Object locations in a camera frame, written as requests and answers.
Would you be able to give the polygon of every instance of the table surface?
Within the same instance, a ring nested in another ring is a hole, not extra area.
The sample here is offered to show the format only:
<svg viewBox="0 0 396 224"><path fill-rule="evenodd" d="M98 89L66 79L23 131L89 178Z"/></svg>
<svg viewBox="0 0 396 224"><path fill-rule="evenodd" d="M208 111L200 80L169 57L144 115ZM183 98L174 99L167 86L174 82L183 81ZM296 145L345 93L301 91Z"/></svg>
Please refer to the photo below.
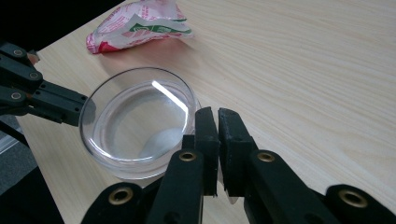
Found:
<svg viewBox="0 0 396 224"><path fill-rule="evenodd" d="M47 81L90 95L118 72L179 74L202 106L237 111L259 148L320 193L348 184L396 212L396 2L178 0L194 38L91 55L85 37L114 8L38 52ZM77 127L26 115L22 130L66 223L120 182ZM204 223L248 223L243 199L205 197Z"/></svg>

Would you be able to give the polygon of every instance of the glass petri dish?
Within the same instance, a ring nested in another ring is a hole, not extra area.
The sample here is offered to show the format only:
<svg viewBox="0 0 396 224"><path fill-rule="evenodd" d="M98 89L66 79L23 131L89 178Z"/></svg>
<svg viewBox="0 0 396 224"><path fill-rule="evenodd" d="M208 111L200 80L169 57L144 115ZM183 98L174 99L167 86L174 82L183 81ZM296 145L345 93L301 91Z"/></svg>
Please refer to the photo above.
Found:
<svg viewBox="0 0 396 224"><path fill-rule="evenodd" d="M78 126L87 150L111 174L147 179L163 174L183 135L194 133L199 108L179 76L140 67L100 85L83 106Z"/></svg>

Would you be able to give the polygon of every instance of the plastic bag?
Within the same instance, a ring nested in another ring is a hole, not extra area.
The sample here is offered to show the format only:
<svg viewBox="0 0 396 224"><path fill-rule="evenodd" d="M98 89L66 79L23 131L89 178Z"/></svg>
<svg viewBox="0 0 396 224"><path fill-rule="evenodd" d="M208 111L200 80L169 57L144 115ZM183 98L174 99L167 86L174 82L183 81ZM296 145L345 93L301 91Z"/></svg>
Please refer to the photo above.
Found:
<svg viewBox="0 0 396 224"><path fill-rule="evenodd" d="M126 49L152 39L193 37L175 0L141 0L113 11L86 38L96 54Z"/></svg>

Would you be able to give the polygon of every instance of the gray floor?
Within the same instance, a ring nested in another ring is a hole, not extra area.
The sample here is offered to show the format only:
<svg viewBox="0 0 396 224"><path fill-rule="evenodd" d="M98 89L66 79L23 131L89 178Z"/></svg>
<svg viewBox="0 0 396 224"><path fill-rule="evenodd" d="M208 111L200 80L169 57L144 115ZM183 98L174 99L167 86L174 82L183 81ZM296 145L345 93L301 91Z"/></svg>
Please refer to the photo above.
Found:
<svg viewBox="0 0 396 224"><path fill-rule="evenodd" d="M3 115L0 120L14 129L20 128L14 116ZM35 169L37 164L30 148L3 132L0 132L0 144L0 194L3 194Z"/></svg>

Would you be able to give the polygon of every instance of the bolt hole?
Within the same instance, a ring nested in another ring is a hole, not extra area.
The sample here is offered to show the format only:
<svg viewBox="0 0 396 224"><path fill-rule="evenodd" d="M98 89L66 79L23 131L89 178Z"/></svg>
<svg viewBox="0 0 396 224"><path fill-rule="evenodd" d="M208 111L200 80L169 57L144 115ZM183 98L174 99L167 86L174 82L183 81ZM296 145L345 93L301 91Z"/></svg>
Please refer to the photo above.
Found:
<svg viewBox="0 0 396 224"><path fill-rule="evenodd" d="M257 158L259 158L259 160L261 160L261 161L267 161L267 162L275 160L275 157L273 155L266 153L266 152L261 152L261 153L257 154Z"/></svg>
<svg viewBox="0 0 396 224"><path fill-rule="evenodd" d="M318 215L312 214L312 213L307 213L304 216L305 220L307 221L307 223L309 224L322 224L323 219L321 217L319 217Z"/></svg>
<svg viewBox="0 0 396 224"><path fill-rule="evenodd" d="M342 189L338 192L338 195L340 196L341 200L344 201L344 203L354 207L364 208L368 204L365 198L352 190Z"/></svg>
<svg viewBox="0 0 396 224"><path fill-rule="evenodd" d="M113 205L120 205L129 202L134 196L134 192L130 188L118 188L113 190L108 196L108 201Z"/></svg>
<svg viewBox="0 0 396 224"><path fill-rule="evenodd" d="M178 157L183 161L193 161L197 158L197 156L192 152L180 153L180 155Z"/></svg>
<svg viewBox="0 0 396 224"><path fill-rule="evenodd" d="M180 222L180 215L176 212L168 212L164 217L163 221L166 224L177 224Z"/></svg>
<svg viewBox="0 0 396 224"><path fill-rule="evenodd" d="M14 54L18 55L18 56L21 56L22 55L22 51L20 49L15 49L14 50Z"/></svg>

